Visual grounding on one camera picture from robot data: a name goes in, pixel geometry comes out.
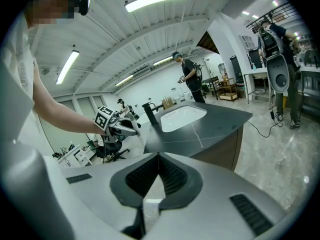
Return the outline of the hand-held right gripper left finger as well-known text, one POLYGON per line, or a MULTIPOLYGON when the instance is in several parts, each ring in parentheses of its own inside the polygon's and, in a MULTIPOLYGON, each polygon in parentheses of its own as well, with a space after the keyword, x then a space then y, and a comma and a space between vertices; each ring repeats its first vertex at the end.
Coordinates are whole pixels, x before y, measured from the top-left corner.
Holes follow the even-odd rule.
POLYGON ((126 177, 154 165, 157 154, 143 154, 111 164, 61 168, 46 158, 55 200, 66 222, 54 240, 160 240, 157 226, 146 232, 143 196, 126 177))

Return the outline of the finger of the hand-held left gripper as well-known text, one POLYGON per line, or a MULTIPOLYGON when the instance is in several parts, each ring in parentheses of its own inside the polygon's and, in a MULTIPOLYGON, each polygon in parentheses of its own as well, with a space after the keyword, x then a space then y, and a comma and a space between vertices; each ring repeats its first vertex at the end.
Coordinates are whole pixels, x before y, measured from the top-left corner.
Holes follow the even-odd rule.
POLYGON ((116 135, 121 136, 136 136, 138 134, 138 132, 135 129, 122 125, 113 126, 112 132, 116 135))
POLYGON ((124 117, 124 118, 121 118, 117 123, 116 123, 116 126, 119 128, 119 127, 125 127, 125 128, 129 128, 129 129, 133 129, 134 126, 133 126, 133 123, 132 121, 127 118, 127 117, 124 117))

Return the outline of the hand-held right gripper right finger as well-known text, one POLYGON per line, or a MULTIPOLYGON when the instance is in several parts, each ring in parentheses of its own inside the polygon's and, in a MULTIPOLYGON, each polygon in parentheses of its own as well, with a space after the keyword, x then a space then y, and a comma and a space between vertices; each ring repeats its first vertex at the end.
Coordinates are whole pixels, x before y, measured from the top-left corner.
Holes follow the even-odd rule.
POLYGON ((237 195, 247 198, 273 226, 287 214, 271 196, 229 169, 168 156, 198 171, 202 189, 186 207, 161 212, 146 240, 253 240, 256 234, 231 200, 237 195))

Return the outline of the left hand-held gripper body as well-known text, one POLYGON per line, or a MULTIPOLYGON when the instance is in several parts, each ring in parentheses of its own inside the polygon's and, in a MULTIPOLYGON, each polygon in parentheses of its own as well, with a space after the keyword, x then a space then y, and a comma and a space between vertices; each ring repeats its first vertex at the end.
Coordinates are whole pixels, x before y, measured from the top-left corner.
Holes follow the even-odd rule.
POLYGON ((94 124, 103 130, 104 135, 101 135, 103 144, 122 144, 119 139, 121 132, 116 132, 115 126, 120 126, 124 121, 119 113, 109 109, 107 106, 102 105, 98 107, 94 124))

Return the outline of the person's left forearm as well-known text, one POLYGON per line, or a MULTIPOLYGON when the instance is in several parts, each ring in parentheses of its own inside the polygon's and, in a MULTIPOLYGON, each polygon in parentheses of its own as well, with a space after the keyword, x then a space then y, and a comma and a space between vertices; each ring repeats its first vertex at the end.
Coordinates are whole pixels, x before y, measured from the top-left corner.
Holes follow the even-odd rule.
POLYGON ((92 119, 78 114, 53 99, 41 81, 37 63, 34 64, 33 70, 32 99, 34 101, 33 110, 56 128, 73 133, 105 134, 92 119))

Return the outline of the black office chair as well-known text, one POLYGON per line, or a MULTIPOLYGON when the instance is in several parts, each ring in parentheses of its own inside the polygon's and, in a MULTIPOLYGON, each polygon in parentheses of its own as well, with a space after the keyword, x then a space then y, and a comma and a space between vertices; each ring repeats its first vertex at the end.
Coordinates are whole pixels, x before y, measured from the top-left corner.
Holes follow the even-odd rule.
POLYGON ((120 151, 122 148, 122 142, 116 141, 116 142, 107 142, 107 137, 102 136, 103 140, 103 146, 98 147, 96 149, 96 156, 100 159, 102 159, 102 163, 110 163, 115 162, 117 160, 124 160, 125 157, 122 157, 122 155, 125 152, 130 152, 130 150, 124 149, 123 151, 120 151))

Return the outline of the black faucet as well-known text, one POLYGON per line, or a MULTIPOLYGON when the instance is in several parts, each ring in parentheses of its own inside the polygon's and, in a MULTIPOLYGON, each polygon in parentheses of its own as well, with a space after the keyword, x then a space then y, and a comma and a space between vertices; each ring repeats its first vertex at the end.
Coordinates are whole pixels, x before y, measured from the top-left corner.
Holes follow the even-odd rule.
POLYGON ((153 127, 158 124, 158 121, 157 121, 153 111, 158 112, 159 109, 162 107, 163 107, 163 105, 156 106, 154 103, 152 103, 150 101, 142 105, 142 108, 144 109, 144 112, 153 127))

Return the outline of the white desk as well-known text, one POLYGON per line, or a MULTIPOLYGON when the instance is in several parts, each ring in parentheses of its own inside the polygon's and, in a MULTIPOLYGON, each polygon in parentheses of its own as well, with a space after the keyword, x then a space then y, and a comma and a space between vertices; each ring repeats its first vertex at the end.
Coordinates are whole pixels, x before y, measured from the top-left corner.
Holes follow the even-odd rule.
POLYGON ((58 159, 57 162, 61 168, 77 168, 92 165, 91 158, 94 152, 90 148, 82 150, 79 145, 75 146, 68 153, 58 159))

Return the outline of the brown cardboard box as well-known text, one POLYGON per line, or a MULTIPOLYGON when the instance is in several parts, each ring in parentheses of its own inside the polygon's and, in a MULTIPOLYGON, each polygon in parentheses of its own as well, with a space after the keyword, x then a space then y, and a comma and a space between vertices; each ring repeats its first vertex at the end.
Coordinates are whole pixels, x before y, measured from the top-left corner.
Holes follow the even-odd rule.
POLYGON ((162 99, 162 105, 164 110, 171 108, 174 105, 172 98, 170 96, 165 96, 162 99))

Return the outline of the white sink basin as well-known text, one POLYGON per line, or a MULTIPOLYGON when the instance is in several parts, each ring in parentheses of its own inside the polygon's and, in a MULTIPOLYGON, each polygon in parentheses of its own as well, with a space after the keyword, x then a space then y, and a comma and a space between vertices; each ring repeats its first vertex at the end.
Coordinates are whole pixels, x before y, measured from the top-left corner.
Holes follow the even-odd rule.
POLYGON ((189 105, 176 108, 160 117, 162 131, 173 132, 203 118, 206 114, 206 110, 189 105))

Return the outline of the dark-topped wooden vanity cabinet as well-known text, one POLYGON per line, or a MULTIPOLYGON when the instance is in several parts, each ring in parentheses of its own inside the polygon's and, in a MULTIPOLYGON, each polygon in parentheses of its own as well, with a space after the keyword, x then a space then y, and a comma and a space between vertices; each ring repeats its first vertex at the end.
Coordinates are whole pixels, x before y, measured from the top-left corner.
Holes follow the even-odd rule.
POLYGON ((149 126, 144 152, 172 153, 234 171, 241 150, 244 124, 252 116, 252 113, 238 109, 184 101, 156 115, 158 124, 149 126), (183 106, 203 109, 207 114, 180 129, 163 132, 161 116, 183 106))

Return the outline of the person's white T-shirt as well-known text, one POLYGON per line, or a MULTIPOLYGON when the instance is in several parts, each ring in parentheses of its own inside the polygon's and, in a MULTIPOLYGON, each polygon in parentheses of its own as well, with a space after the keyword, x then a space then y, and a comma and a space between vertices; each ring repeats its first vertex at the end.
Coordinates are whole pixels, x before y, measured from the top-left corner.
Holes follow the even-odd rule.
POLYGON ((53 150, 33 111, 35 61, 27 21, 20 13, 0 46, 0 140, 17 141, 51 156, 53 150))

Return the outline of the dark bench table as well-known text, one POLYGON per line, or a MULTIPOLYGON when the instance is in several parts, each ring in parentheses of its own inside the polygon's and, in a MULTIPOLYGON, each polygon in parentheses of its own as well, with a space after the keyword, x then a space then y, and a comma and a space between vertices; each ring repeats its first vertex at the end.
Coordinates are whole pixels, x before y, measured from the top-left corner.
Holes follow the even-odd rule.
POLYGON ((218 81, 219 79, 217 76, 208 78, 204 81, 209 89, 209 92, 216 98, 216 100, 219 99, 218 88, 217 88, 218 81))

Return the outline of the wooden shelf rack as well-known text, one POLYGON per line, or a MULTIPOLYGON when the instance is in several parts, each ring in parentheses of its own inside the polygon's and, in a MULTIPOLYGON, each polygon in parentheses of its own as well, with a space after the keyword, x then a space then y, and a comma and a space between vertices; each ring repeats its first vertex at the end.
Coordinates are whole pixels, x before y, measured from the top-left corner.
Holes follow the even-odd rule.
POLYGON ((239 98, 236 83, 233 78, 217 81, 215 87, 220 100, 234 102, 239 98))

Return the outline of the black tall cabinet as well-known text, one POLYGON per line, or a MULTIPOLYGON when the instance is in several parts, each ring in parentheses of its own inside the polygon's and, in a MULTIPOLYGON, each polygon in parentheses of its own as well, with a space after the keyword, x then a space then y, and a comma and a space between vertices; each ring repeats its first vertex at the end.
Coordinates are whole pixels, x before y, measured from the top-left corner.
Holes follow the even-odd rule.
POLYGON ((237 57, 236 57, 235 55, 232 56, 232 57, 230 58, 230 61, 231 61, 232 66, 233 66, 236 83, 237 83, 237 84, 243 84, 243 83, 244 83, 243 75, 242 75, 241 67, 240 67, 240 65, 239 65, 239 62, 238 62, 237 57))

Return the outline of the steel sink table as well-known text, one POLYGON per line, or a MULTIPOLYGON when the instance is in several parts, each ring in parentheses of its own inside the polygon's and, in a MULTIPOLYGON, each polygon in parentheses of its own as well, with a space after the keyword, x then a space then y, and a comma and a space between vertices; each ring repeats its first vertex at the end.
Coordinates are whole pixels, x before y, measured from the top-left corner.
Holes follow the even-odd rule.
POLYGON ((256 97, 268 98, 268 105, 269 109, 273 107, 273 89, 269 82, 267 69, 257 68, 257 69, 249 69, 242 73, 244 87, 245 87, 245 98, 247 103, 249 104, 250 101, 254 101, 256 97), (262 79, 263 81, 263 89, 256 89, 254 83, 254 77, 257 76, 257 79, 262 79))

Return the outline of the dark appliance box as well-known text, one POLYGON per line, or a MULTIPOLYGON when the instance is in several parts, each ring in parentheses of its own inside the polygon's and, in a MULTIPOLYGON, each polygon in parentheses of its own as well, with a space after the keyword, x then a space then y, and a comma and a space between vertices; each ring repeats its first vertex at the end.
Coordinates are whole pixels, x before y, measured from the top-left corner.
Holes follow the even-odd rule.
POLYGON ((254 64, 254 66, 259 69, 262 68, 261 58, 259 55, 258 48, 250 49, 248 51, 249 57, 251 59, 251 62, 254 64))

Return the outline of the black stair railing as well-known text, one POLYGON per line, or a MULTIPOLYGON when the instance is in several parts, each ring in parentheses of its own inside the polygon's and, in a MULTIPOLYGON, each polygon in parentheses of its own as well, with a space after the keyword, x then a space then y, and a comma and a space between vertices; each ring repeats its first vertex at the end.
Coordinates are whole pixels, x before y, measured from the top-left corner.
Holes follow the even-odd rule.
POLYGON ((299 19, 300 17, 301 16, 296 8, 290 2, 286 2, 276 8, 273 8, 258 19, 247 23, 245 27, 255 34, 258 31, 258 28, 261 26, 263 20, 267 20, 270 23, 281 24, 286 20, 295 20, 296 18, 299 19))

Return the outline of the white wall cabinet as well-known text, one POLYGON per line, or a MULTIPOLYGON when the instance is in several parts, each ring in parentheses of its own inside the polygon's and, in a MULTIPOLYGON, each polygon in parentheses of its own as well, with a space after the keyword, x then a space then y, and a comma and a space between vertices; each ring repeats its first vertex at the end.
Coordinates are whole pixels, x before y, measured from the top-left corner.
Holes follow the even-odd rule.
POLYGON ((240 39, 243 47, 249 51, 252 49, 256 49, 257 48, 257 44, 255 43, 255 41, 252 39, 251 36, 247 36, 247 35, 239 35, 238 38, 240 39))

